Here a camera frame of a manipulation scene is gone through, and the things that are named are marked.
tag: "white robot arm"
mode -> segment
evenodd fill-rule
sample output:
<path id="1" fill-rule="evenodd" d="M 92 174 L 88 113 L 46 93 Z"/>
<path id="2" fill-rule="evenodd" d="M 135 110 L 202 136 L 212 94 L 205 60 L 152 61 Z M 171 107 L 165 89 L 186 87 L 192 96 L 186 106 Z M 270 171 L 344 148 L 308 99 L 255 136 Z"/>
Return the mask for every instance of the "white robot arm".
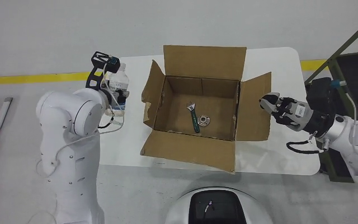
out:
<path id="1" fill-rule="evenodd" d="M 96 179 L 100 164 L 97 128 L 105 110 L 116 100 L 113 93 L 101 89 L 100 84 L 103 74 L 116 73 L 120 62 L 118 58 L 96 52 L 92 63 L 95 67 L 86 88 L 73 94 L 48 92 L 36 107 L 43 131 L 43 170 L 47 183 L 56 193 L 56 224 L 105 223 L 97 202 Z M 98 68 L 105 69 L 101 76 L 95 76 Z"/>
<path id="2" fill-rule="evenodd" d="M 331 79 L 321 78 L 314 80 L 307 94 L 307 102 L 297 101 L 289 97 L 280 97 L 279 93 L 271 92 L 260 99 L 260 106 L 271 114 L 276 122 L 286 125 L 294 131 L 304 130 L 311 137 L 322 142 L 322 149 L 315 151 L 302 151 L 293 145 L 307 144 L 304 142 L 288 142 L 288 149 L 303 154 L 314 154 L 333 148 L 341 153 L 347 168 L 354 180 L 358 183 L 358 149 L 355 139 L 358 137 L 355 118 L 340 116 L 335 112 L 331 99 Z"/>

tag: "table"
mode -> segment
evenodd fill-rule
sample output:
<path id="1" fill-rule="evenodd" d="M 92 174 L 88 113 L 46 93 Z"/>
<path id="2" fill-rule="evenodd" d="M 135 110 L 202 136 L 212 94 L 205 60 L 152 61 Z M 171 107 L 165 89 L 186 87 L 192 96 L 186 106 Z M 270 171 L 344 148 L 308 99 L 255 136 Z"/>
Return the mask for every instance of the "table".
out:
<path id="1" fill-rule="evenodd" d="M 141 156 L 140 150 L 152 131 L 143 124 L 144 103 L 142 90 L 147 81 L 152 60 L 164 71 L 162 55 L 121 58 L 126 63 L 129 77 L 130 95 L 126 105 L 125 124 L 115 133 L 101 136 L 101 160 L 103 165 L 161 167 L 172 169 L 218 170 L 204 165 L 190 164 Z M 247 50 L 242 81 L 272 72 L 272 92 L 305 101 L 306 93 L 301 72 L 300 60 L 292 48 L 267 48 Z M 101 125 L 109 121 L 103 116 Z M 271 117 L 270 135 L 263 142 L 236 142 L 236 172 L 257 172 L 269 174 L 313 175 L 320 167 L 318 155 L 303 155 L 290 151 L 286 143 L 304 141 L 308 133 L 295 132 L 277 124 Z M 300 146 L 302 150 L 312 150 L 314 144 Z"/>

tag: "plastic bottle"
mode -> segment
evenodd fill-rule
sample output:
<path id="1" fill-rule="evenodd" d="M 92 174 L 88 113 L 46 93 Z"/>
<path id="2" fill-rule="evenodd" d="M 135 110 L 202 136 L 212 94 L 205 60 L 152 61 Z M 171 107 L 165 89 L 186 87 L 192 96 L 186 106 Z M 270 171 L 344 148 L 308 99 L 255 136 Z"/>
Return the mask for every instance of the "plastic bottle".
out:
<path id="1" fill-rule="evenodd" d="M 128 85 L 129 78 L 125 74 L 125 63 L 121 63 L 117 73 L 108 73 L 108 81 L 110 91 L 115 95 L 117 102 L 112 102 L 111 106 L 115 116 L 123 116 L 125 112 L 126 99 L 129 96 Z M 111 111 L 106 111 L 106 114 L 111 116 Z"/>

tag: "cardboard box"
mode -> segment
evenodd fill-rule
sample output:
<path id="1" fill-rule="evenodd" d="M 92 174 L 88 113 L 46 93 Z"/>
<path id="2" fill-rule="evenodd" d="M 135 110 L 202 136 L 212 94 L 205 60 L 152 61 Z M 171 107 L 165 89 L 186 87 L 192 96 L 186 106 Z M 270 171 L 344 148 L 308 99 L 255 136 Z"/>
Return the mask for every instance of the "cardboard box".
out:
<path id="1" fill-rule="evenodd" d="M 270 116 L 258 100 L 271 73 L 241 82 L 246 48 L 164 46 L 163 74 L 153 60 L 142 92 L 144 124 L 153 131 L 141 155 L 235 171 L 235 141 L 264 141 Z M 210 124 L 195 133 L 187 103 Z"/>

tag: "yellow stripe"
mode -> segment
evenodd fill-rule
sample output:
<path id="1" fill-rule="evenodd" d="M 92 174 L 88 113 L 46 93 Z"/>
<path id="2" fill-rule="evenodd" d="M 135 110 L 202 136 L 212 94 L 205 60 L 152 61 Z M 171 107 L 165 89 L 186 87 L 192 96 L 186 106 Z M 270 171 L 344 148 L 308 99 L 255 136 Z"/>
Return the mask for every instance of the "yellow stripe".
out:
<path id="1" fill-rule="evenodd" d="M 316 71 L 326 60 L 301 60 L 302 71 Z"/>
<path id="2" fill-rule="evenodd" d="M 35 74 L 32 76 L 4 76 L 0 77 L 0 84 L 22 84 L 40 82 L 72 82 L 87 80 L 89 72 L 60 73 L 60 74 Z"/>
<path id="3" fill-rule="evenodd" d="M 302 71 L 315 71 L 326 60 L 302 60 Z M 41 83 L 41 82 L 72 82 L 87 80 L 89 72 L 78 73 L 59 73 L 59 74 L 35 74 L 32 76 L 3 76 L 0 77 L 0 84 L 22 84 L 22 83 Z"/>

